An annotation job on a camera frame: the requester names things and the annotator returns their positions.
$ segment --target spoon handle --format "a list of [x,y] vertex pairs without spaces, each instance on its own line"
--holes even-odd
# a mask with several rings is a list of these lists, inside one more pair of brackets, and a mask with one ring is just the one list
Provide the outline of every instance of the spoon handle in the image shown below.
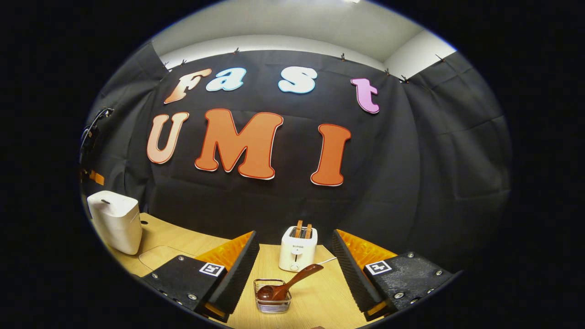
[[307,276],[314,274],[316,272],[319,272],[320,270],[323,269],[323,266],[319,265],[319,264],[311,264],[309,266],[307,266],[306,268],[303,268],[302,270],[300,270],[289,282],[287,282],[284,286],[286,287],[286,289],[288,290],[292,285],[294,285],[295,283],[299,282],[300,280],[303,280],[304,278],[306,278]]

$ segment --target white container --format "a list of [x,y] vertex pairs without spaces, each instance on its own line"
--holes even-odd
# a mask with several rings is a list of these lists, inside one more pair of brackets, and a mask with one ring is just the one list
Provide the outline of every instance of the white container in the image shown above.
[[136,199],[111,191],[87,197],[94,226],[99,236],[112,248],[135,255],[142,238],[140,211]]
[[315,260],[315,249],[317,248],[317,230],[311,230],[310,239],[291,237],[296,226],[291,226],[284,233],[280,244],[280,260],[278,267],[290,272],[299,272]]

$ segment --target white wall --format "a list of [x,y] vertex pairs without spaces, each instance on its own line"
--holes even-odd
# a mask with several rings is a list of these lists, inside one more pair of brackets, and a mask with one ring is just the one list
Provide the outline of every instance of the white wall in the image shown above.
[[[156,51],[156,41],[153,43],[153,46]],[[194,61],[204,57],[232,53],[238,47],[241,52],[247,50],[297,50],[301,52],[325,54],[339,58],[341,58],[341,54],[344,53],[346,60],[372,66],[381,71],[386,69],[382,62],[344,47],[302,37],[280,35],[224,37],[221,39],[192,44],[167,54],[159,54],[159,57],[163,63],[168,62],[166,65],[167,68],[172,68],[181,64],[183,60]]]
[[398,48],[384,62],[384,67],[387,67],[390,74],[395,77],[403,75],[410,78],[439,61],[435,54],[445,58],[455,51],[455,48],[433,33],[423,30]]

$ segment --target ceiling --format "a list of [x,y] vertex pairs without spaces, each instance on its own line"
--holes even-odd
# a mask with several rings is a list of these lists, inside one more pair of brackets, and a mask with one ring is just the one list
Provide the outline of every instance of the ceiling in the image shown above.
[[154,37],[159,56],[231,36],[285,35],[332,43],[386,61],[423,27],[361,0],[226,0],[171,25]]

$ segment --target toaster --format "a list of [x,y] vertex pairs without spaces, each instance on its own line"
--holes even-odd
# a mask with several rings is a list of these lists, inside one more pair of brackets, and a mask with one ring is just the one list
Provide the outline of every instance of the toaster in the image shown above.
[[307,227],[301,228],[299,238],[295,238],[296,226],[291,226],[284,233],[280,245],[280,259],[278,267],[290,272],[299,272],[315,260],[315,248],[317,247],[317,230],[311,229],[311,237],[305,238]]

